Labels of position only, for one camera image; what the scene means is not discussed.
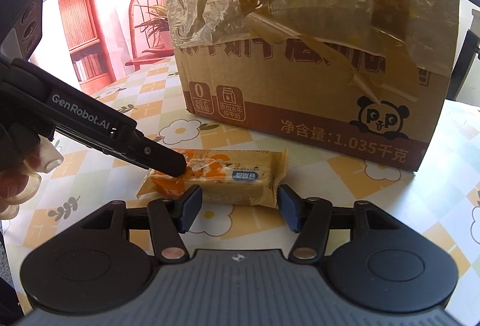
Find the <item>left hand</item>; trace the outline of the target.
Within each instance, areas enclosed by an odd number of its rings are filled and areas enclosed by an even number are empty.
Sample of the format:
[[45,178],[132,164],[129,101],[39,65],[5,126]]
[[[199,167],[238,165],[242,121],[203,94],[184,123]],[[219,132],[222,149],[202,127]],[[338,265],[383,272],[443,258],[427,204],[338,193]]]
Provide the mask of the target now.
[[10,220],[17,216],[19,205],[37,194],[41,185],[41,174],[51,172],[63,161],[63,156],[55,146],[41,136],[39,146],[22,164],[1,171],[1,219]]

